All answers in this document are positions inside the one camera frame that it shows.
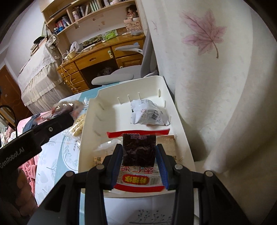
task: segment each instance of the silver screw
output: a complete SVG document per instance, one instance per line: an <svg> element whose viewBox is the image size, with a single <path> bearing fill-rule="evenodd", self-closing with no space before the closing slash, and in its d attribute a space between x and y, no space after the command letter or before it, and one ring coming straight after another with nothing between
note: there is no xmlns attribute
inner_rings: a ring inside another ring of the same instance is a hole
<svg viewBox="0 0 277 225"><path fill-rule="evenodd" d="M177 170L181 170L183 168L183 166L181 164L176 164L174 167Z"/></svg>
<svg viewBox="0 0 277 225"><path fill-rule="evenodd" d="M205 174L208 177L212 177L214 175L214 173L212 171L210 171L210 170L206 171Z"/></svg>
<svg viewBox="0 0 277 225"><path fill-rule="evenodd" d="M104 169L105 168L105 166L103 165L103 164L98 164L97 166L96 166L96 169L98 169L98 170L102 170L102 169Z"/></svg>
<svg viewBox="0 0 277 225"><path fill-rule="evenodd" d="M67 177L72 177L73 174L74 174L74 172L72 172L72 171L67 171L67 172L65 173L65 175L66 175Z"/></svg>

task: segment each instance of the red label with yellow text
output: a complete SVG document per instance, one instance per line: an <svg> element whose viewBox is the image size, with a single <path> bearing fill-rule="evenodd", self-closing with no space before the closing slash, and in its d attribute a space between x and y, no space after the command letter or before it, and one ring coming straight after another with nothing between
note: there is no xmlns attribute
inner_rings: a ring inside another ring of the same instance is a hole
<svg viewBox="0 0 277 225"><path fill-rule="evenodd" d="M128 184L146 185L149 182L149 177L132 175L132 174L124 174L122 180L124 183L128 183Z"/></svg>

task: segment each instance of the wooden desk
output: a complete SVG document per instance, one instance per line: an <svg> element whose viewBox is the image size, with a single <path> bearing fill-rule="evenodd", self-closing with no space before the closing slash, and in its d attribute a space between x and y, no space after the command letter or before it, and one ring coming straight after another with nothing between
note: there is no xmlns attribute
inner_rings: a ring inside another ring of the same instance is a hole
<svg viewBox="0 0 277 225"><path fill-rule="evenodd" d="M120 35L105 43L93 47L93 49L77 54L73 59L58 67L58 72L62 76L74 94L83 92L91 88L98 87L91 84L91 80L97 73L106 66L115 69L141 65L142 54L137 52L115 51L115 48L124 45L133 45L138 42L143 48L144 34L139 36Z"/></svg>

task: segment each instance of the barcode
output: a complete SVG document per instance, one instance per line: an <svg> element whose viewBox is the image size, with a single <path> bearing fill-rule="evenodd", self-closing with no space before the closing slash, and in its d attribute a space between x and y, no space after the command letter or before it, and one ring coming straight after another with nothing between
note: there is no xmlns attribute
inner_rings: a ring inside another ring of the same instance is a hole
<svg viewBox="0 0 277 225"><path fill-rule="evenodd" d="M149 185L156 185L160 183L160 177L156 177L156 178L150 178L150 183Z"/></svg>
<svg viewBox="0 0 277 225"><path fill-rule="evenodd" d="M158 111L155 110L151 118L156 121L158 116L159 116Z"/></svg>

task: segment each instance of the brown door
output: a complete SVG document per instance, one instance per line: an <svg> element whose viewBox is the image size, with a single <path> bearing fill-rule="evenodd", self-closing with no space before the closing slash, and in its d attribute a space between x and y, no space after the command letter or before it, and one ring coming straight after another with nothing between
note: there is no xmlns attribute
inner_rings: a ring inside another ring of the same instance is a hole
<svg viewBox="0 0 277 225"><path fill-rule="evenodd" d="M142 54L129 55L121 58L117 58L116 62L119 68L141 65L142 63Z"/></svg>
<svg viewBox="0 0 277 225"><path fill-rule="evenodd" d="M10 106L14 110L18 121L33 115L29 109L24 106L24 103L21 100L21 91L12 76L9 74L6 66L0 70L0 91L0 105ZM11 118L14 118L11 112L6 108L4 108L4 110Z"/></svg>

